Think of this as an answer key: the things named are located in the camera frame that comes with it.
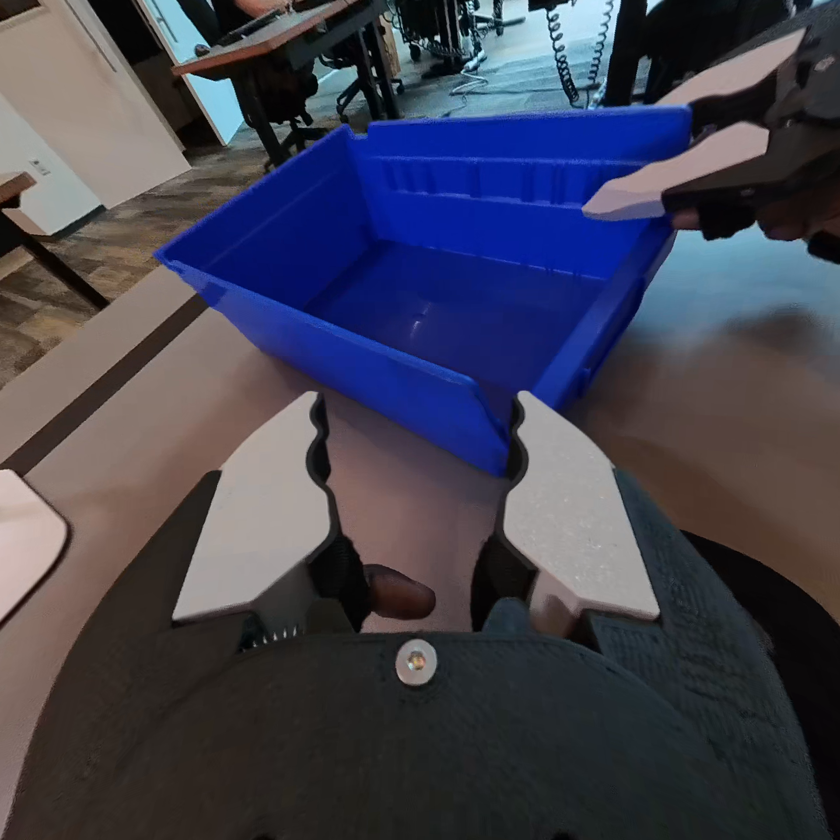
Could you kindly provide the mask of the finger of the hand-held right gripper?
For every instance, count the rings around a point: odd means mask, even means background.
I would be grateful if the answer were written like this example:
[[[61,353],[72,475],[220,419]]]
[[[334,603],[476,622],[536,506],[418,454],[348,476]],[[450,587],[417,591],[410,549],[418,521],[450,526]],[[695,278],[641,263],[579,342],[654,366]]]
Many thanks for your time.
[[[770,131],[750,122],[706,133],[676,157],[606,182],[583,205],[582,213],[609,222],[662,217],[667,190],[758,158],[769,141]]]
[[[804,29],[711,66],[682,82],[657,101],[657,106],[679,106],[703,98],[730,96],[747,90],[792,58],[805,36]]]

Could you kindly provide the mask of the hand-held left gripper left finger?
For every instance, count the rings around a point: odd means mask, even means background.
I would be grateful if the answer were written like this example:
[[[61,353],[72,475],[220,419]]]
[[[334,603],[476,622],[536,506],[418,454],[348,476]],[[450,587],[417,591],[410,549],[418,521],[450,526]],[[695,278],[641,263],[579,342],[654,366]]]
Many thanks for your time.
[[[303,628],[312,604],[337,601],[352,628],[370,587],[329,488],[329,422],[305,392],[223,463],[172,621],[253,613],[264,628]]]

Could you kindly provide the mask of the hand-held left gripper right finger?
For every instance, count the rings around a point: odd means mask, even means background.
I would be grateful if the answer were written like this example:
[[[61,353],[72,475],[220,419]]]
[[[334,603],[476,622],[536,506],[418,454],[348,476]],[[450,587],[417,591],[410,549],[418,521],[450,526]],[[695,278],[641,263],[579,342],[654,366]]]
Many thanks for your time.
[[[516,600],[541,634],[572,637],[585,614],[655,623],[660,607],[613,463],[530,392],[514,399],[502,494],[470,587],[479,631]]]

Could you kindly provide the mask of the large blue plastic bin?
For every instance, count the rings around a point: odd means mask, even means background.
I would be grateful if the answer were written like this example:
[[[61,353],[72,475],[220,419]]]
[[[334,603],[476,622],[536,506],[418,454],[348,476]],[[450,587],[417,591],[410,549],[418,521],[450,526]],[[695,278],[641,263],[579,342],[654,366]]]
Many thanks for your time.
[[[246,339],[493,476],[522,391],[589,389],[674,243],[606,182],[686,150],[685,107],[342,126],[155,257]]]

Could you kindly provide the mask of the sign on white stand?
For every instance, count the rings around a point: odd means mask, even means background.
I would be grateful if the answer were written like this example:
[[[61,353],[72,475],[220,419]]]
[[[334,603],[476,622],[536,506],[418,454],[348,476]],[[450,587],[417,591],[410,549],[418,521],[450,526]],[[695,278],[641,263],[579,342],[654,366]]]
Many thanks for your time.
[[[5,625],[54,570],[70,526],[21,476],[1,471],[1,624]]]

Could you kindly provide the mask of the wooden office desk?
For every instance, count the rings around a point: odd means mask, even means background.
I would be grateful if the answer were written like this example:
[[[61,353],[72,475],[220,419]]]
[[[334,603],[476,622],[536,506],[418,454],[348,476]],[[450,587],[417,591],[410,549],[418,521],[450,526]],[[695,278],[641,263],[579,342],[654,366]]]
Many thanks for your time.
[[[6,210],[20,208],[21,195],[35,184],[36,180],[26,172],[3,173],[1,176],[1,257],[19,248],[27,251],[65,287],[75,292],[96,311],[102,311],[110,304],[110,301],[35,236],[6,215]]]
[[[385,1],[338,1],[291,14],[268,14],[264,24],[253,22],[239,28],[237,35],[224,35],[206,54],[175,65],[172,71],[177,77],[232,81],[245,122],[266,152],[268,174],[329,131],[313,128],[310,119],[299,115],[288,121],[286,139],[278,140],[258,92],[255,68],[260,59],[276,57],[290,70],[298,70],[343,42],[356,44],[359,55],[351,66],[356,68],[371,119],[402,117],[382,36],[381,16],[388,8]]]

